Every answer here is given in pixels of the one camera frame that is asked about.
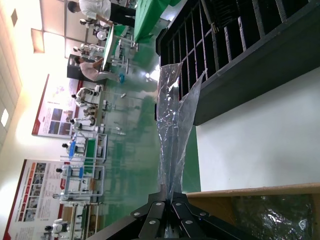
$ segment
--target ceiling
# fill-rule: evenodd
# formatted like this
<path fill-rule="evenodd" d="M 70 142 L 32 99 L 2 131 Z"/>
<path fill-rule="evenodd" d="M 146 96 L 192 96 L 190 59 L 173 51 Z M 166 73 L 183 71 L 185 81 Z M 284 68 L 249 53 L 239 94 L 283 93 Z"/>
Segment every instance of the ceiling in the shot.
<path fill-rule="evenodd" d="M 81 44 L 98 43 L 98 39 L 93 35 L 93 30 L 87 29 L 79 23 L 79 20 L 86 19 L 86 16 L 81 12 L 71 13 L 67 9 L 67 0 L 39 0 L 39 2 L 42 20 L 42 29 L 39 30 L 42 31 L 42 35 L 48 32 L 64 37 L 65 58 L 68 58 L 70 53 L 75 54 L 73 47 L 80 47 Z M 127 0 L 119 1 L 122 5 L 126 2 Z M 43 47 L 36 45 L 35 48 L 43 49 Z"/>
<path fill-rule="evenodd" d="M 14 23 L 19 28 L 17 11 L 6 1 L 0 0 L 0 118 L 5 109 L 9 114 L 6 125 L 3 126 L 0 123 L 0 151 L 22 89 L 22 81 L 17 64 L 18 54 Z"/>

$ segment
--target green table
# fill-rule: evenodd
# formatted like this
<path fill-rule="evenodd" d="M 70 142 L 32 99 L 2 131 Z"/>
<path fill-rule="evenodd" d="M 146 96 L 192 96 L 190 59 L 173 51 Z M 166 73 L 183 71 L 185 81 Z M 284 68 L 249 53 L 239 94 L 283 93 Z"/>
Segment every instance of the green table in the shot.
<path fill-rule="evenodd" d="M 115 26 L 113 25 L 108 32 L 108 37 L 106 38 L 102 71 L 104 71 L 107 62 L 109 62 L 111 59 L 113 49 L 115 48 L 115 45 L 116 45 L 116 41 L 117 41 L 117 38 L 115 36 Z"/>
<path fill-rule="evenodd" d="M 111 62 L 111 56 L 115 55 L 116 48 L 115 46 L 119 42 L 119 37 L 124 32 L 126 26 L 112 26 L 108 32 L 108 36 L 105 42 L 105 49 L 104 49 L 104 60 L 101 70 L 104 71 L 106 64 Z"/>
<path fill-rule="evenodd" d="M 148 40 L 150 32 L 165 9 L 177 5 L 181 0 L 139 0 L 135 15 L 134 41 L 143 43 Z"/>

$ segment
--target white shirt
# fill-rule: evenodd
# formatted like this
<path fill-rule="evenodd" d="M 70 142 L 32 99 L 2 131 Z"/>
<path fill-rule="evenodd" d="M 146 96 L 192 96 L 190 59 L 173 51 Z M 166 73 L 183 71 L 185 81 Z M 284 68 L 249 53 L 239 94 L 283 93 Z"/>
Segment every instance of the white shirt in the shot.
<path fill-rule="evenodd" d="M 109 20 L 111 2 L 109 0 L 79 0 L 81 12 L 88 18 L 97 19 L 97 15 Z"/>
<path fill-rule="evenodd" d="M 98 70 L 95 69 L 93 66 L 93 63 L 90 63 L 90 62 L 80 63 L 80 69 L 83 75 L 92 81 L 95 81 L 99 75 Z"/>
<path fill-rule="evenodd" d="M 84 98 L 85 96 L 86 96 L 86 94 L 85 94 L 85 89 L 86 89 L 86 87 L 82 87 L 82 88 L 80 88 L 80 90 L 76 93 L 76 97 L 77 98 Z"/>
<path fill-rule="evenodd" d="M 75 105 L 77 105 L 79 108 L 87 106 L 86 103 L 81 103 L 81 97 L 77 96 L 75 99 Z"/>
<path fill-rule="evenodd" d="M 72 144 L 72 141 L 69 141 L 67 143 L 68 147 L 65 149 L 66 153 L 69 154 L 70 153 L 70 145 Z"/>

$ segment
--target green cover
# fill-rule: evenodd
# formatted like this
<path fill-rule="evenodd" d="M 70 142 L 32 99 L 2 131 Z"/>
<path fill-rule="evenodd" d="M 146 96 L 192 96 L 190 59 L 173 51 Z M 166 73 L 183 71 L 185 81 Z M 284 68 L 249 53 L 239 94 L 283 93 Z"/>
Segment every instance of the green cover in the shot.
<path fill-rule="evenodd" d="M 135 15 L 134 41 L 146 42 L 168 5 L 175 6 L 180 0 L 139 0 Z"/>

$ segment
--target ceiling light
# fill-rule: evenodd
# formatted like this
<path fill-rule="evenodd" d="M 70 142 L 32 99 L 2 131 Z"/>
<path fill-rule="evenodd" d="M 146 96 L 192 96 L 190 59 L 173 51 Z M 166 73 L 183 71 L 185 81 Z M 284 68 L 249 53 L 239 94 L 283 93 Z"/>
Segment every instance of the ceiling light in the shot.
<path fill-rule="evenodd" d="M 9 118 L 8 111 L 7 111 L 7 109 L 4 109 L 4 111 L 3 111 L 3 113 L 2 113 L 2 117 L 1 117 L 1 123 L 2 123 L 2 125 L 3 125 L 4 127 L 5 127 L 6 124 L 7 124 L 8 118 Z"/>

